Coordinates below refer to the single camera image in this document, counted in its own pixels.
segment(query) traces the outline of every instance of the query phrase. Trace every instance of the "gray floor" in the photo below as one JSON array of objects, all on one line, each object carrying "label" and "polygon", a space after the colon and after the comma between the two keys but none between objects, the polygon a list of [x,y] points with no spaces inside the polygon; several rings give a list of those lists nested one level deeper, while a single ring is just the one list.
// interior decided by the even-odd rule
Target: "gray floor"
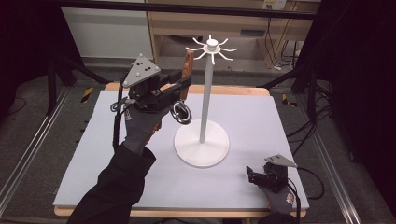
[{"label": "gray floor", "polygon": [[[192,47],[194,43],[189,38],[168,36],[162,48],[159,66],[164,70],[179,69],[184,61],[184,47]],[[218,58],[214,72],[215,85],[256,86],[264,84],[290,70],[288,66],[281,71],[267,69],[262,61],[261,53],[254,39],[230,39],[224,48],[239,48],[238,53],[225,52],[224,55],[234,58],[232,62]],[[202,84],[204,80],[205,64],[194,62],[193,83]],[[95,60],[87,60],[90,69],[109,79],[119,80],[127,65],[121,63],[117,67],[100,67]],[[64,106],[50,127],[46,139],[40,145],[34,159],[30,163],[24,178],[10,198],[7,208],[2,212],[2,218],[19,218],[19,223],[64,223],[64,218],[56,217],[53,213],[52,202],[56,188],[62,177],[78,140],[83,135],[84,128],[90,120],[99,91],[104,88],[89,78],[76,73],[78,83],[74,88],[67,89],[68,96]],[[0,188],[6,185],[14,167],[23,155],[45,118],[47,110],[47,80],[45,77],[22,84],[17,91],[18,99],[10,111],[22,110],[9,115],[2,121],[0,127]],[[276,100],[276,107],[281,117],[285,133],[291,133],[306,123],[304,119],[304,101],[306,95],[295,95],[302,100],[297,107],[284,105],[282,93],[290,92],[292,80],[286,81],[279,87],[271,89],[271,95]],[[84,91],[94,87],[87,103],[80,102]],[[318,99],[318,110],[327,105],[326,99]],[[347,195],[359,215],[361,223],[396,223],[388,210],[383,198],[375,188],[370,176],[359,163],[351,162],[348,150],[340,135],[335,121],[331,118],[331,111],[324,113],[318,122],[317,132],[329,152],[331,159],[343,181]],[[290,141],[304,137],[305,132],[293,136]],[[299,143],[290,143],[294,150]],[[332,190],[325,168],[319,158],[318,148],[310,137],[294,157],[295,161],[304,168],[315,172],[323,181],[325,194],[318,200],[309,200],[310,208],[303,223],[346,223],[336,194]],[[320,193],[320,184],[312,176],[300,172],[304,188],[312,197]],[[132,223],[153,223],[153,219],[132,219]],[[191,220],[191,223],[204,223],[203,220]],[[208,223],[218,220],[206,219]]]}]

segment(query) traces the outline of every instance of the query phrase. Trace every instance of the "power outlet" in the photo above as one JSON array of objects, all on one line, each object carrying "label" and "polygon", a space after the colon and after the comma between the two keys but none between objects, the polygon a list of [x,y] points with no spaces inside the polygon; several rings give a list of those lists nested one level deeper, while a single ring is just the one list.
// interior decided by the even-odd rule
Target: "power outlet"
[{"label": "power outlet", "polygon": [[262,9],[272,9],[274,6],[275,0],[264,0],[262,1]]},{"label": "power outlet", "polygon": [[286,0],[275,0],[273,10],[283,10],[286,5]]}]

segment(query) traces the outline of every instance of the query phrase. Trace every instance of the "gloved hand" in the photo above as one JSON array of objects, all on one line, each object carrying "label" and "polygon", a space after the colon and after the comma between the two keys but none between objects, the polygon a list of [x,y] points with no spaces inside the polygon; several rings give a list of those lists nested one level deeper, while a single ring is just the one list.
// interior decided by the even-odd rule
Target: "gloved hand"
[{"label": "gloved hand", "polygon": [[161,119],[171,107],[166,107],[157,114],[142,113],[134,106],[125,110],[126,137],[122,143],[132,152],[142,155],[143,148],[149,142],[150,137],[160,129]]},{"label": "gloved hand", "polygon": [[267,197],[272,213],[290,215],[294,202],[294,195],[291,193],[288,187],[284,187],[278,193],[273,193],[268,188],[260,186],[259,188]]}]

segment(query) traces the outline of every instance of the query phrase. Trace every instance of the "silver ring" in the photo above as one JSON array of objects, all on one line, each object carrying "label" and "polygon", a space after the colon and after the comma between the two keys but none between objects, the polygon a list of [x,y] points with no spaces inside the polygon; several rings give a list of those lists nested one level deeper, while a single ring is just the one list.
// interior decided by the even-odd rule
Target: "silver ring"
[{"label": "silver ring", "polygon": [[177,122],[181,124],[191,123],[191,111],[182,101],[176,101],[170,111]]}]

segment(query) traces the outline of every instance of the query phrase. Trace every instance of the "white pole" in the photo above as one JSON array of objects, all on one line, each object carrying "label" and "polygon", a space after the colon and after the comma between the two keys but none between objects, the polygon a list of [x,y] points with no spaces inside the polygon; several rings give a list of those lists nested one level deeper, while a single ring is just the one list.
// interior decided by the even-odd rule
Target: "white pole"
[{"label": "white pole", "polygon": [[204,101],[202,105],[201,133],[199,137],[199,142],[201,144],[205,142],[207,113],[209,109],[210,91],[212,89],[212,77],[213,77],[212,54],[206,54]]}]

